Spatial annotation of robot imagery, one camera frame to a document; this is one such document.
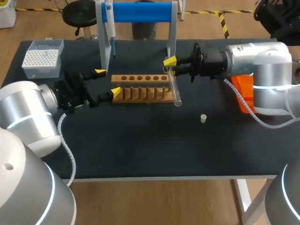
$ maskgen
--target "black table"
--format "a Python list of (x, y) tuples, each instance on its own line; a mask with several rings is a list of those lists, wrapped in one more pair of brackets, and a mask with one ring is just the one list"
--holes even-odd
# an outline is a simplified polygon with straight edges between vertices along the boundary
[[(200, 41), (207, 46), (261, 42), (253, 39)], [(21, 68), (31, 42), (22, 42), (3, 85), (26, 80)], [(178, 40), (177, 54), (185, 57), (194, 40)], [(117, 41), (105, 78), (88, 81), (92, 94), (108, 90), (111, 74), (162, 74), (166, 41)], [(101, 68), (98, 42), (65, 41), (62, 70), (87, 73)], [(50, 87), (56, 79), (32, 80)], [(276, 175), (298, 155), (300, 126), (271, 130), (240, 111), (233, 91), (220, 80), (177, 79), (183, 105), (141, 104), (78, 108), (62, 124), (64, 138), (74, 154), (77, 179), (133, 177), (249, 177)], [(58, 121), (63, 111), (54, 117)], [(208, 116), (200, 122), (200, 115)], [(261, 116), (269, 124), (289, 117)], [(63, 179), (71, 163), (62, 146), (43, 160)]]

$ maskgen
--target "blue handle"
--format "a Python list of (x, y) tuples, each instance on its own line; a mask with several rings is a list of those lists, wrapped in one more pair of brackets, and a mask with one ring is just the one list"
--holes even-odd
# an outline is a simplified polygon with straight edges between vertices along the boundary
[[(101, 3), (102, 21), (107, 22), (105, 3)], [(171, 2), (115, 2), (113, 16), (116, 23), (171, 22)]]

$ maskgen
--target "wooden test tube rack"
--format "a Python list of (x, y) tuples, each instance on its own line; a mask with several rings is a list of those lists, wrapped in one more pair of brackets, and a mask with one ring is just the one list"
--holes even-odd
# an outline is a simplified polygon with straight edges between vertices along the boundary
[[(112, 75), (112, 83), (122, 84), (169, 83), (167, 75)], [(174, 102), (168, 87), (122, 87), (113, 103), (168, 103)]]

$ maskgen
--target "metal leg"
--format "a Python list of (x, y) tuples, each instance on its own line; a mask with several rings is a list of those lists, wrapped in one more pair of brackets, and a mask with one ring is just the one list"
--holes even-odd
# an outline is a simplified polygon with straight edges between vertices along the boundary
[(96, 4), (96, 18), (98, 27), (98, 41), (101, 58), (101, 68), (108, 70), (109, 59), (111, 56), (111, 45), (108, 39), (107, 29), (104, 22), (102, 22), (102, 0), (95, 0)]
[(84, 27), (83, 32), (84, 32), (84, 38), (90, 40), (90, 27)]
[(234, 180), (234, 184), (238, 194), (240, 211), (243, 214), (251, 204), (251, 198), (250, 198), (247, 182), (245, 179), (237, 179)]
[(243, 225), (255, 224), (258, 218), (264, 213), (264, 197), (271, 182), (272, 179), (268, 179), (253, 202), (251, 202), (246, 180), (234, 180), (240, 203)]
[(177, 7), (176, 1), (172, 1), (172, 21), (169, 26), (169, 39), (168, 39), (168, 57), (176, 54), (176, 36), (177, 36)]
[(182, 12), (182, 0), (177, 0), (178, 1), (178, 11), (181, 13)]
[(181, 20), (184, 20), (185, 12), (186, 12), (186, 0), (182, 0)]

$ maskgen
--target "white container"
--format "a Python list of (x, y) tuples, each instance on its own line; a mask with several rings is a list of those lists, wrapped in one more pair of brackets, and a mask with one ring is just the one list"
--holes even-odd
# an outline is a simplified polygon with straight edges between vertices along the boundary
[(7, 4), (0, 7), (0, 28), (13, 27), (16, 19), (16, 0), (8, 0)]
[(57, 78), (60, 76), (60, 54), (63, 40), (33, 41), (22, 64), (28, 79)]

